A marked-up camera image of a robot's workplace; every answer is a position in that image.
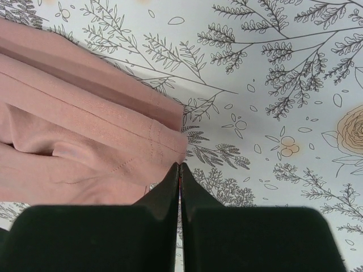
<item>pink garment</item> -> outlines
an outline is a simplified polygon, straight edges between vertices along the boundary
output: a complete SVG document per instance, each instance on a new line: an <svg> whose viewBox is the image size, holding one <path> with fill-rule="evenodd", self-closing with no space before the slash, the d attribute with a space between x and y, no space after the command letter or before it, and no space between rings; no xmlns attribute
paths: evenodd
<svg viewBox="0 0 363 272"><path fill-rule="evenodd" d="M182 114L61 36L0 19L0 201L131 204L184 160Z"/></svg>

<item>pink fabric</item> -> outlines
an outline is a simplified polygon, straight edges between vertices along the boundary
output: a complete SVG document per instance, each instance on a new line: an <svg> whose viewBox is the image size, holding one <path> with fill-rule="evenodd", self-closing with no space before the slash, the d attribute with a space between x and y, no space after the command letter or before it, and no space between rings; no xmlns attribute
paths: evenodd
<svg viewBox="0 0 363 272"><path fill-rule="evenodd" d="M133 203L184 160L182 114L61 36L0 19L0 201Z"/></svg>

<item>floral tablecloth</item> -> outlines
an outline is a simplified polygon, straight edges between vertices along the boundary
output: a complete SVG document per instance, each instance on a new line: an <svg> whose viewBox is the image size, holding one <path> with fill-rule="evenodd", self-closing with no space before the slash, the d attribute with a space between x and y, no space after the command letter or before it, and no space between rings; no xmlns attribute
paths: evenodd
<svg viewBox="0 0 363 272"><path fill-rule="evenodd" d="M226 206L319 210L363 271L362 0L0 0L0 16L184 105L202 186ZM2 203L1 226L25 207Z"/></svg>

